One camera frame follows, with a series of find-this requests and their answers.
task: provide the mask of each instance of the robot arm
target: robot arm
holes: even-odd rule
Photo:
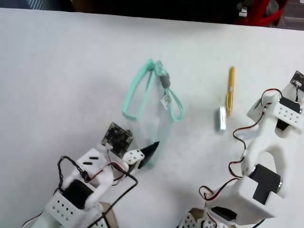
[[[46,204],[32,228],[92,227],[105,211],[100,203],[102,195],[115,180],[120,180],[124,175],[131,177],[130,173],[139,165],[142,166],[141,162],[147,160],[158,146],[153,144],[141,150],[124,151],[132,141],[130,137],[130,134],[112,123],[103,139],[104,145],[99,144],[76,162],[72,161],[76,168],[63,180],[62,186],[59,184],[59,189]],[[62,157],[58,163],[59,170],[64,158],[67,157]],[[95,223],[94,227],[106,228],[109,224],[103,218]]]
[[[287,97],[291,96],[268,93],[262,97],[267,107],[260,106],[260,99],[250,109],[247,114],[250,118],[254,121],[261,119],[258,136],[245,149],[239,161],[243,177],[233,178],[229,181],[234,181],[232,185],[226,186],[227,182],[217,190],[206,188],[206,205],[200,218],[195,218],[195,213],[190,211],[179,228],[189,224],[204,228],[260,224],[281,213],[294,173],[293,151],[304,124],[298,101]],[[276,171],[258,164],[258,157],[263,152],[273,156]]]

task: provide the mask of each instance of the red object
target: red object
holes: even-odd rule
[[[287,0],[276,0],[279,4],[279,10],[270,16],[264,17],[269,2],[270,0],[255,0],[252,8],[248,12],[247,18],[242,24],[251,26],[267,26],[271,23],[278,24],[284,12]]]

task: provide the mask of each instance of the white table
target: white table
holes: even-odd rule
[[[172,228],[203,207],[202,184],[230,178],[228,162],[242,144],[232,131],[252,123],[246,112],[269,87],[283,89],[304,72],[304,32],[273,28],[0,9],[0,227],[17,228],[38,214],[58,185],[57,161],[100,142],[145,61],[160,59],[186,109],[153,170],[114,211],[122,228]],[[236,67],[235,107],[224,135],[214,131],[228,69]],[[285,212],[261,227],[301,226],[304,154],[296,151],[294,190]],[[72,170],[65,163],[64,174]],[[104,196],[113,202],[131,184]]]

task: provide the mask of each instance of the teal lanyard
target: teal lanyard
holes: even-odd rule
[[[128,114],[130,103],[135,94],[135,91],[147,73],[150,73],[150,78],[149,78],[148,84],[146,86],[142,104],[138,110],[138,113],[136,115]],[[130,89],[126,95],[126,98],[123,103],[123,115],[125,118],[127,118],[128,120],[131,120],[131,121],[138,121],[141,118],[141,116],[143,115],[143,111],[149,101],[150,92],[151,92],[152,86],[153,86],[154,81],[157,76],[167,76],[168,80],[169,80],[169,75],[168,75],[167,71],[162,67],[162,63],[160,61],[154,63],[152,59],[149,59],[148,62],[137,73],[136,77],[133,79]],[[173,111],[173,108],[171,107],[171,105],[169,105],[169,111],[170,111],[172,120],[180,121],[185,115],[184,107],[183,107],[181,101],[169,87],[164,88],[164,94],[169,95],[170,97],[173,98],[173,100],[176,102],[176,104],[179,108],[179,111],[180,111],[180,115],[176,116]]]

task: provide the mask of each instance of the red wire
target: red wire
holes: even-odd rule
[[[266,92],[268,92],[268,91],[272,91],[272,90],[278,91],[278,92],[280,93],[280,95],[281,95],[281,96],[283,96],[283,94],[282,94],[281,90],[279,90],[279,89],[276,89],[276,88],[270,88],[270,89],[265,90],[265,91],[262,93],[262,96],[261,96],[261,101],[260,101],[260,103],[261,103],[261,106],[262,106],[262,107],[263,107],[263,104],[262,104],[262,99],[263,99],[263,95],[264,95],[264,93],[266,93]]]
[[[32,220],[38,218],[41,214],[42,214],[42,212],[41,212],[40,214],[36,215],[35,217],[32,217],[32,218],[30,218],[29,220],[27,220],[25,223],[22,224],[21,228],[23,228],[24,225],[26,225],[28,222],[30,222],[30,221],[32,221]]]
[[[244,160],[244,157],[243,157],[241,160],[239,160],[239,161],[232,161],[232,162],[229,163],[228,169],[229,169],[229,172],[230,172],[230,174],[231,174],[232,176],[237,177],[237,178],[242,178],[242,177],[240,177],[240,176],[237,176],[237,175],[232,171],[231,165],[232,165],[232,164],[239,164],[239,163],[241,163],[243,160]]]
[[[111,163],[115,163],[115,164],[118,165],[122,170],[124,170],[124,168],[123,168],[120,164],[118,164],[117,162],[112,161]],[[91,178],[91,180],[93,180],[98,174],[100,174],[100,173],[104,170],[105,167],[103,167],[100,171],[98,171],[96,174],[94,174],[94,176]]]
[[[201,194],[201,192],[200,192],[200,189],[201,189],[201,188],[205,188],[205,189],[207,189],[207,190],[209,190],[209,191],[212,191],[209,187],[207,187],[207,186],[205,186],[205,185],[200,186],[200,188],[199,188],[199,193],[200,193],[201,197],[202,197],[205,201],[214,200],[216,197],[219,196],[219,194],[220,194],[221,191],[226,187],[226,185],[228,185],[230,182],[232,182],[232,181],[234,181],[234,180],[239,180],[239,178],[232,178],[232,179],[228,180],[225,184],[222,185],[222,187],[219,188],[219,190],[217,191],[217,193],[215,193],[215,194],[214,194],[213,196],[211,196],[210,198],[207,198],[207,197],[206,197],[206,194],[204,194],[204,196],[203,196],[203,195]]]
[[[209,218],[212,220],[212,222],[214,222],[215,223],[215,228],[217,228],[218,227],[218,224],[217,224],[217,222],[213,219],[213,217],[211,217],[210,216],[210,214],[209,213],[207,213],[207,215],[209,216]]]

